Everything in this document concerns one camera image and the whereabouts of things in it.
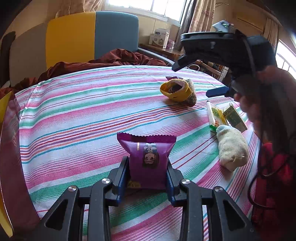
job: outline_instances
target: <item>metal screw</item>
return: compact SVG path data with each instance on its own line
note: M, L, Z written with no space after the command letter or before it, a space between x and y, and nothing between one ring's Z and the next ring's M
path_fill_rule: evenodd
M187 179L187 178L184 178L184 179L181 180L181 182L182 182L183 184L185 184L185 185L188 185L188 184L190 183L190 180Z
M69 192L74 192L74 191L76 191L76 189L77 189L77 187L74 186L74 185L68 187L68 191L69 191Z
M109 178L103 178L102 179L102 183L104 183L104 184L108 184L110 182L111 182L111 180Z
M216 192L222 192L222 191L223 191L223 188L217 186L217 187L214 188L214 190L215 190Z

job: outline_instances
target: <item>cartoon girl face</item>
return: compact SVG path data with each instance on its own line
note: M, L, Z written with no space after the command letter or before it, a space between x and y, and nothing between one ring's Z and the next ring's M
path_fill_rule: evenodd
M157 168L159 163L159 154L155 143L146 143L143 152L143 167Z

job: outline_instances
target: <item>yellow label on package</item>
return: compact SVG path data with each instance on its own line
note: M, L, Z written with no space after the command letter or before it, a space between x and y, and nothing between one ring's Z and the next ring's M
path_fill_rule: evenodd
M227 125L222 109L207 101L207 114L209 117L210 129L216 132L220 125Z
M223 112L223 115L228 120L230 125L238 129L241 133L248 129L244 120L232 104L230 104L230 106Z

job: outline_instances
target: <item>bed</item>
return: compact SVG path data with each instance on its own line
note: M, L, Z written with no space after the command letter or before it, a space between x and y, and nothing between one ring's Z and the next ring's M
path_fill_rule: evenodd
M162 95L166 76L191 78L197 94L194 107L183 107ZM222 186L245 215L252 206L247 188L257 170L259 139L252 124L231 98L207 98L208 89L223 86L201 72L171 67L116 66L52 78L16 94L21 107L20 151L26 185L40 217L70 185L93 185L107 177L128 155L117 132L171 134L177 142L169 156L173 168L206 188ZM206 101L219 107L234 104L248 130L247 164L233 173L219 164L218 141L210 131ZM181 208L166 193L130 190L119 207L110 208L112 240L178 240ZM87 239L88 207L83 239ZM204 210L204 240L208 240Z

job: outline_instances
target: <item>red cloth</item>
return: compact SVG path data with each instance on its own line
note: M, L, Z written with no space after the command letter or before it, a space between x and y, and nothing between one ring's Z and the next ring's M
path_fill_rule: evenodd
M274 153L272 144L266 143L260 150L258 158L258 170L260 166L269 163ZM286 155L277 155L270 165L264 169L263 174L267 175L279 169L285 163ZM291 236L296 233L296 193L293 170L285 165L281 170L268 178L257 178L255 190L255 203L267 207L275 207L273 210L264 210L253 207L252 222L259 232L263 241L294 240Z
M165 62L159 59L149 58L138 52L131 52L124 49L114 49L99 59L90 60L87 63L66 63L58 62L50 67L46 72L37 78L24 78L13 88L4 88L0 91L0 99L10 91L17 93L28 87L36 85L41 81L48 80L64 74L74 73L81 70L95 69L101 67L120 66L120 65L153 65L167 66Z

